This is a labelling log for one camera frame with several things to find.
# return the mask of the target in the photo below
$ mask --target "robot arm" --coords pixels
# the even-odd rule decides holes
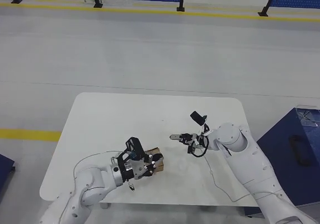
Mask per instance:
[[[58,196],[39,223],[85,223],[94,204],[132,178],[138,180],[144,176],[152,176],[162,160],[161,153],[147,154],[137,138],[130,138],[126,142],[126,150],[117,158],[112,158],[110,165],[88,165],[80,169],[74,179],[74,190]]]
[[[191,117],[199,125],[206,125],[205,116],[194,112]],[[224,123],[215,130],[205,128],[199,135],[177,134],[171,135],[170,139],[187,145],[191,154],[197,148],[222,152],[232,172],[254,197],[269,224],[317,223],[292,204],[249,129]]]

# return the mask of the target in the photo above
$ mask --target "white floor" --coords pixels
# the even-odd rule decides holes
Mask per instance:
[[[320,108],[320,24],[0,8],[0,128],[62,130],[80,92],[235,97],[259,139],[296,105]],[[44,212],[54,148],[0,139],[17,165],[0,223]],[[87,223],[263,223],[238,214],[115,204]]]

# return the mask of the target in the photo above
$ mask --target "white table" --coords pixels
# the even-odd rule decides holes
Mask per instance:
[[[200,127],[190,118],[196,110],[208,115],[215,128],[224,122],[248,125],[242,104],[233,98],[160,96],[135,94],[82,93],[77,96],[62,136],[40,188],[45,200],[73,189],[72,170],[82,158],[103,151],[125,149],[130,137],[137,137],[144,150],[159,147],[164,155],[164,171],[150,178],[131,180],[112,191],[107,203],[182,204],[201,206],[257,206],[252,197],[232,203],[217,189],[204,158],[186,153],[187,147],[169,139],[170,134],[197,133]],[[106,153],[83,161],[109,164],[116,153]],[[247,194],[220,152],[206,154],[216,182],[233,199]]]

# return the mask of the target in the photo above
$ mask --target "wire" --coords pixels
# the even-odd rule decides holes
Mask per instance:
[[[207,136],[205,136],[205,138],[206,138],[206,140],[207,140],[207,144],[206,144],[206,147],[205,147],[205,151],[204,151],[202,154],[200,154],[200,155],[196,155],[196,154],[194,154],[194,152],[191,150],[191,154],[192,154],[193,156],[195,156],[195,157],[197,157],[197,158],[200,158],[200,157],[203,157],[203,156],[206,154],[207,149],[209,148],[209,143],[210,143],[210,141],[209,141],[209,138],[208,138]],[[191,148],[194,148],[194,147],[193,147],[193,146],[194,146],[194,143],[195,143],[195,141],[192,142]]]
[[[315,219],[313,219],[311,216],[309,216],[309,215],[307,215],[306,213],[302,212],[302,211],[299,210],[296,206],[292,205],[292,204],[289,203],[287,200],[285,200],[284,198],[282,198],[282,197],[281,197],[281,196],[282,196],[281,194],[276,194],[276,193],[273,193],[273,192],[265,192],[265,191],[263,191],[263,192],[254,192],[254,193],[246,194],[246,195],[244,195],[244,196],[242,196],[242,197],[240,197],[240,198],[238,198],[238,199],[236,199],[236,200],[232,200],[231,196],[230,196],[224,189],[222,189],[221,187],[219,187],[219,186],[216,184],[215,177],[214,177],[212,168],[211,168],[211,166],[210,166],[210,163],[209,163],[209,161],[207,160],[206,156],[204,156],[204,158],[205,158],[207,164],[209,165],[210,174],[211,174],[212,179],[213,179],[213,181],[214,181],[214,185],[215,185],[218,189],[220,189],[223,193],[225,193],[225,194],[227,195],[227,197],[231,200],[231,202],[237,202],[237,201],[241,200],[242,198],[245,198],[245,197],[247,197],[247,196],[249,196],[249,195],[254,195],[254,194],[260,194],[260,193],[274,194],[277,198],[279,198],[279,199],[282,200],[283,202],[287,203],[287,204],[290,205],[291,207],[297,209],[301,214],[303,214],[304,216],[306,216],[307,218],[309,218],[310,220],[312,220],[314,223],[318,223],[318,222],[317,222]]]
[[[74,181],[73,184],[74,184],[74,189],[73,189],[73,191],[70,193],[70,197],[68,198],[68,201],[67,201],[67,203],[66,203],[66,205],[65,205],[62,213],[60,214],[60,217],[59,217],[59,219],[58,219],[58,224],[60,224],[60,221],[61,221],[61,219],[62,219],[62,217],[63,217],[63,214],[64,214],[65,210],[66,210],[67,207],[68,207],[69,201],[70,201],[70,199],[74,196],[74,194],[75,194],[75,192],[76,192],[76,190],[77,190],[77,186],[76,186],[76,168],[77,168],[78,164],[80,164],[83,160],[86,160],[86,159],[89,158],[89,157],[97,156],[97,155],[104,154],[104,153],[108,153],[108,152],[122,152],[122,151],[106,151],[106,152],[95,153],[95,154],[89,155],[89,156],[84,157],[83,159],[79,160],[79,161],[77,162],[77,164],[74,166],[74,168],[73,168],[73,181]]]
[[[212,176],[212,179],[213,179],[213,181],[214,181],[214,185],[215,185],[218,189],[220,189],[223,193],[225,193],[225,194],[227,195],[227,197],[231,200],[231,202],[237,202],[237,201],[241,200],[242,198],[245,198],[245,197],[247,197],[247,196],[249,196],[249,195],[259,194],[259,193],[268,193],[268,194],[274,194],[274,195],[277,196],[277,194],[275,194],[275,193],[273,193],[273,192],[255,192],[255,193],[246,194],[246,195],[244,195],[244,196],[242,196],[242,197],[240,197],[240,198],[238,198],[238,199],[236,199],[236,200],[233,200],[233,199],[231,198],[231,196],[230,196],[224,189],[222,189],[221,187],[219,187],[219,186],[217,185],[217,183],[216,183],[216,181],[215,181],[215,176],[214,176],[213,171],[212,171],[212,168],[211,168],[211,166],[210,166],[210,163],[209,163],[209,161],[207,160],[206,156],[204,156],[204,158],[205,158],[207,164],[209,165],[210,175]]]
[[[209,130],[210,130],[209,126],[205,123],[205,124],[201,127],[200,133],[199,133],[198,135],[199,135],[199,136],[203,136],[203,134],[206,133],[206,132],[208,132]],[[200,154],[200,155],[196,155],[192,150],[190,151],[190,153],[191,153],[193,156],[195,156],[196,158],[203,157],[203,156],[206,154],[207,149],[209,148],[209,143],[210,143],[209,138],[208,138],[207,136],[204,136],[204,137],[205,137],[206,140],[207,140],[207,144],[206,144],[206,146],[205,146],[205,151],[204,151],[202,154]],[[191,144],[191,148],[192,148],[192,149],[194,149],[194,143],[195,143],[195,141],[193,141],[192,144]]]

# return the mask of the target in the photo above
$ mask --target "yellow stripe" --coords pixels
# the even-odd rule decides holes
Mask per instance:
[[[133,6],[137,7],[154,7],[154,8],[176,8],[177,5],[170,5],[170,4],[141,4],[141,3],[134,3]],[[255,12],[255,10],[247,10],[241,8],[224,8],[224,7],[211,7],[211,6],[185,6],[186,8],[193,8],[196,10],[219,10],[219,11],[234,11],[234,12]]]
[[[147,14],[165,14],[165,15],[181,15],[181,16],[202,16],[202,17],[220,17],[220,18],[235,18],[243,20],[274,20],[287,22],[320,22],[320,18],[288,18],[288,17],[261,17],[251,15],[230,15],[218,13],[204,12],[176,12],[176,11],[161,11],[161,10],[138,10],[128,8],[92,8],[82,6],[41,6],[33,4],[10,4],[0,3],[0,6],[19,7],[19,8],[40,8],[49,10],[76,10],[76,11],[102,11],[102,12],[121,12],[121,13],[147,13]]]
[[[53,2],[53,3],[72,3],[72,4],[84,4],[82,0],[30,0],[32,2]]]
[[[153,8],[176,8],[177,5],[170,4],[141,4],[134,3],[133,6],[136,7],[153,7]],[[253,12],[257,13],[259,10],[249,10],[245,8],[227,8],[227,7],[212,7],[212,6],[185,6],[186,8],[192,8],[195,10],[213,10],[213,11],[226,11],[226,12]],[[320,16],[320,12],[288,12],[288,11],[268,11],[269,15],[273,14],[286,14],[286,15],[308,15],[308,16]]]
[[[0,138],[57,142],[61,132],[46,130],[1,129]]]

